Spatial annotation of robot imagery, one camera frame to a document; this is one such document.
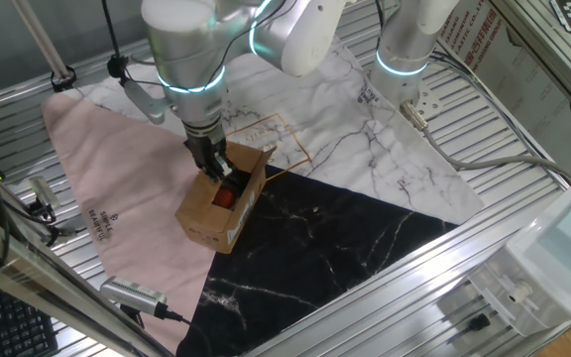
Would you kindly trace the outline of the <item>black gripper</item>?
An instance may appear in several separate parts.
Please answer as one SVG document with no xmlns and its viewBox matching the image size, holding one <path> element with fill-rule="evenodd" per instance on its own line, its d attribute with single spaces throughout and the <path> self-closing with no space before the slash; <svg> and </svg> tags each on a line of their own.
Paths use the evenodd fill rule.
<svg viewBox="0 0 571 357">
<path fill-rule="evenodd" d="M 184 142 L 191 151 L 196 165 L 212 183 L 219 183 L 234 172 L 234 165 L 226 157 L 226 140 L 188 135 Z"/>
</svg>

